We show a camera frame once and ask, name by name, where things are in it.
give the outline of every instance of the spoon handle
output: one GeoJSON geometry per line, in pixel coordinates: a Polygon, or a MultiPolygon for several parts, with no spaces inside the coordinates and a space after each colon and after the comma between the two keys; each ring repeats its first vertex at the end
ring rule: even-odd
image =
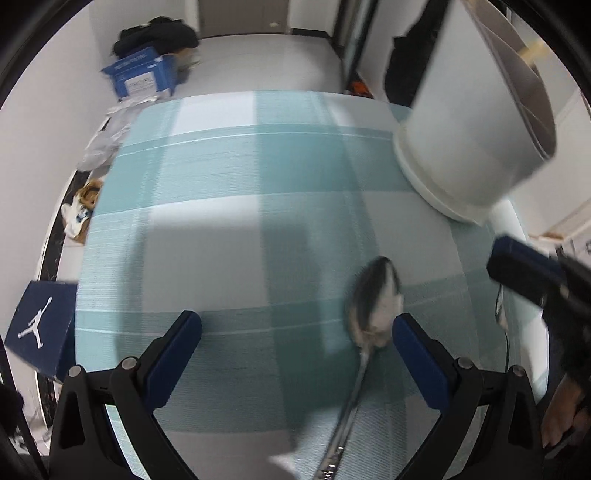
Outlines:
{"type": "Polygon", "coordinates": [[[349,439],[349,434],[357,415],[357,408],[359,407],[359,392],[365,372],[367,371],[369,361],[372,357],[372,350],[362,350],[359,358],[359,371],[357,379],[353,386],[353,390],[349,395],[346,407],[339,419],[332,438],[330,439],[329,447],[326,450],[324,458],[320,462],[318,470],[314,474],[314,480],[333,480],[336,476],[336,471],[339,468],[340,460],[345,452],[345,444],[349,439]]]}

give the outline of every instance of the black bag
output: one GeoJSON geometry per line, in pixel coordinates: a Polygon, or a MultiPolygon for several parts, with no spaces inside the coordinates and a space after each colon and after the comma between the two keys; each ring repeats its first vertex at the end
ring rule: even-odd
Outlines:
{"type": "Polygon", "coordinates": [[[394,49],[384,78],[391,103],[411,106],[427,69],[449,0],[429,0],[406,36],[394,38],[394,49]]]}
{"type": "Polygon", "coordinates": [[[164,55],[197,45],[199,40],[195,30],[182,20],[156,17],[148,25],[122,30],[113,45],[113,53],[122,59],[146,47],[154,47],[158,55],[164,55]]]}

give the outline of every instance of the teal plaid tablecloth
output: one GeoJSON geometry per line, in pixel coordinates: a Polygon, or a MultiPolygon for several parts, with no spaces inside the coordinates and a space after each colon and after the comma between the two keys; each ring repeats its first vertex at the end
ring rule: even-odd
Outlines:
{"type": "MultiPolygon", "coordinates": [[[[357,368],[343,295],[378,254],[427,333],[503,368],[485,271],[502,221],[453,222],[413,191],[392,148],[407,114],[316,92],[204,95],[148,108],[121,148],[85,249],[77,360],[112,368],[198,312],[203,339],[156,417],[202,480],[311,478],[357,368]]],[[[519,362],[528,323],[515,318],[535,312],[508,308],[519,362]]],[[[380,351],[339,478],[393,478],[436,417],[394,348],[380,351]]]]}

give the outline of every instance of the blue cardboard box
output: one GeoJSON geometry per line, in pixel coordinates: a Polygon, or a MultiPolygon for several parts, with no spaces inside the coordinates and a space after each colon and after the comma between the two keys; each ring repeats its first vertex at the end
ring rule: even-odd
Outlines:
{"type": "Polygon", "coordinates": [[[177,85],[177,69],[173,55],[159,56],[154,47],[147,47],[102,70],[111,77],[119,98],[149,96],[170,90],[177,85]]]}
{"type": "Polygon", "coordinates": [[[45,376],[63,381],[76,363],[76,284],[32,281],[14,312],[4,344],[45,376]]]}

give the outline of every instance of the black cable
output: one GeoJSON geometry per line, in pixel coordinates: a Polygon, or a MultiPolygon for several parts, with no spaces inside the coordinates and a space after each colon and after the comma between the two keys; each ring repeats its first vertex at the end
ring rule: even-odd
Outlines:
{"type": "Polygon", "coordinates": [[[505,314],[505,306],[503,305],[503,300],[503,285],[499,285],[499,291],[496,294],[495,302],[495,320],[497,325],[503,329],[503,332],[505,332],[505,372],[507,372],[509,370],[509,354],[511,353],[511,346],[509,344],[509,324],[507,323],[507,315],[505,314]]]}
{"type": "MultiPolygon", "coordinates": [[[[6,355],[6,349],[4,348],[4,342],[2,341],[2,337],[0,336],[0,375],[2,376],[2,383],[6,385],[8,388],[16,391],[17,387],[14,384],[14,378],[12,377],[12,371],[10,369],[10,363],[8,362],[8,356],[6,355]]],[[[27,446],[27,450],[29,455],[31,455],[31,459],[35,463],[35,466],[39,470],[41,477],[44,480],[48,480],[49,473],[47,472],[47,468],[45,464],[43,464],[43,460],[41,455],[39,454],[39,450],[37,449],[37,444],[33,435],[31,434],[31,430],[29,429],[29,425],[27,424],[27,419],[25,418],[25,414],[22,410],[18,411],[17,414],[17,427],[19,432],[22,435],[22,439],[27,446]]]]}
{"type": "Polygon", "coordinates": [[[511,347],[509,345],[509,335],[505,332],[505,343],[506,343],[506,356],[505,356],[505,373],[509,371],[509,353],[511,352],[511,347]]]}

